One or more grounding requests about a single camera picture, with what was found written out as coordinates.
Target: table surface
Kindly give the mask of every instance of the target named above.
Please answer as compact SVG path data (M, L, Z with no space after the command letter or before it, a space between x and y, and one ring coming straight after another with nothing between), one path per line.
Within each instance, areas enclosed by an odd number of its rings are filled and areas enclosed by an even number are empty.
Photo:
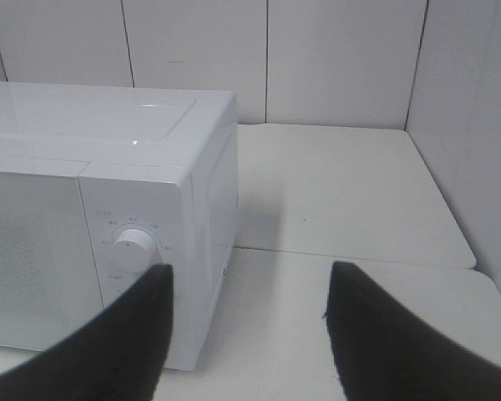
M236 245L471 268L475 258L409 135L241 125Z
M238 136L239 248L196 370L165 370L154 399L345 399L322 318L331 264L358 255L352 261L377 275L419 265L400 284L379 278L409 303L409 282L426 287L416 275L422 264L478 274L457 269L471 267L473 255L405 133L266 124ZM443 320L442 330L453 325ZM476 330L475 319L469 324ZM0 348L0 372L32 355Z

